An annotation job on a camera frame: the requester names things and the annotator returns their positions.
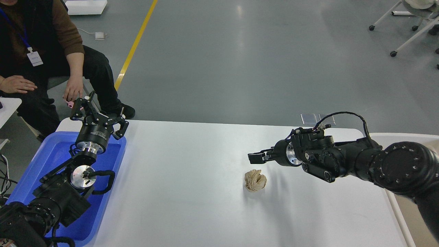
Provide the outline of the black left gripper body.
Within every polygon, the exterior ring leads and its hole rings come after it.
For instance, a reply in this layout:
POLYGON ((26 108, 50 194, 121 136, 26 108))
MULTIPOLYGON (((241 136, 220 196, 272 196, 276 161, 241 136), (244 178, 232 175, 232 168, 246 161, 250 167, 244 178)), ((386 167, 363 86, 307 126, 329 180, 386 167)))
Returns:
POLYGON ((106 124, 110 119, 107 115, 98 115, 97 119, 86 117, 75 141, 76 147, 80 150, 91 148, 95 154, 104 153, 114 132, 113 126, 106 124))

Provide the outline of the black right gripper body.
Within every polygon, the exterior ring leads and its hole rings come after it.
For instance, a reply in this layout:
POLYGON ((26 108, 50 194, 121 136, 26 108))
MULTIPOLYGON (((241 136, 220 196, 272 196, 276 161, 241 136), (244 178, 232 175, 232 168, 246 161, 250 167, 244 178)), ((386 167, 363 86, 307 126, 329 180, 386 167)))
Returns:
POLYGON ((299 167, 302 164, 289 140, 278 141, 273 148, 273 159, 281 166, 299 167))

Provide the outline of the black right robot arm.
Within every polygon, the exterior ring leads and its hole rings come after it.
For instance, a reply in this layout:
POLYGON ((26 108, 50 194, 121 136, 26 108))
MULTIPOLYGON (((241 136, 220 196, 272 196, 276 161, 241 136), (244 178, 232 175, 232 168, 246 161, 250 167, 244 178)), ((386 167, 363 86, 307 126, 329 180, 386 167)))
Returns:
POLYGON ((318 121, 313 128, 296 128, 273 147, 249 153, 251 164, 276 161, 285 167, 301 166, 304 172, 332 183, 347 175, 369 181, 396 195, 411 199, 430 233, 439 234, 438 154, 417 142, 397 142, 383 149, 363 123, 365 137, 334 142, 325 130, 330 124, 318 121))

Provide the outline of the person's left hand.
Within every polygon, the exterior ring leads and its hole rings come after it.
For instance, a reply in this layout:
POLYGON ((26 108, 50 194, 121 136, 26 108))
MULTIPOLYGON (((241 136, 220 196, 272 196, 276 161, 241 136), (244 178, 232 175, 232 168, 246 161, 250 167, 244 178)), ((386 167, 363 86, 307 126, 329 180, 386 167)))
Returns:
POLYGON ((83 86, 82 76, 70 76, 67 80, 66 89, 62 98, 68 102, 74 102, 77 98, 83 96, 83 86))

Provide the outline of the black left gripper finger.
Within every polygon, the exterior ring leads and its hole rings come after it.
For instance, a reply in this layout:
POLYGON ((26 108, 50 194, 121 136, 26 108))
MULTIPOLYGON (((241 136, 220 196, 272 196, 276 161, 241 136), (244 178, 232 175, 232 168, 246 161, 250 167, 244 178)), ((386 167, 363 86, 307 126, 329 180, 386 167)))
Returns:
POLYGON ((125 111, 125 108, 122 107, 119 115, 111 118, 111 126, 119 125, 119 130, 115 131, 113 129, 113 132, 111 133, 112 136, 114 137, 114 139, 116 139, 116 140, 119 140, 124 136, 125 132, 127 131, 128 126, 129 126, 129 123, 126 121, 125 117, 123 116, 124 111, 125 111))
POLYGON ((91 121, 98 120, 99 110, 94 103, 95 92, 91 91, 87 97, 79 97, 73 103, 70 113, 71 120, 86 121, 87 117, 92 117, 91 121))

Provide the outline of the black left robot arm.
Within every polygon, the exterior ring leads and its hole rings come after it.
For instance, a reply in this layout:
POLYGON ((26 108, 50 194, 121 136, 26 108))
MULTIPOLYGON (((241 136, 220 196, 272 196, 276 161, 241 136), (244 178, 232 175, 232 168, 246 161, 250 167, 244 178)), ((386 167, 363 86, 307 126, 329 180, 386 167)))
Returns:
POLYGON ((90 195, 104 195, 114 184, 113 170, 94 170, 99 154, 105 153, 110 137, 121 139, 129 123, 118 115, 104 114, 94 107, 95 92, 74 101, 70 119, 82 122, 71 157, 42 178, 29 204, 15 201, 1 207, 2 247, 56 247, 65 243, 75 247, 70 237, 57 236, 79 219, 90 207, 90 195))

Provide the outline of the person's right hand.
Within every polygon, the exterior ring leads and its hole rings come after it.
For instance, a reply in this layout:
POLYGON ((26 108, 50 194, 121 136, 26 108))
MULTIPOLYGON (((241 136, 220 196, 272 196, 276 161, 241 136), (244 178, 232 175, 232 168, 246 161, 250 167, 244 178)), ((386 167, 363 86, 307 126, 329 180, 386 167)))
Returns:
POLYGON ((13 75, 10 77, 0 77, 0 90, 7 94, 26 94, 29 91, 37 89, 35 83, 25 79, 20 75, 13 75))

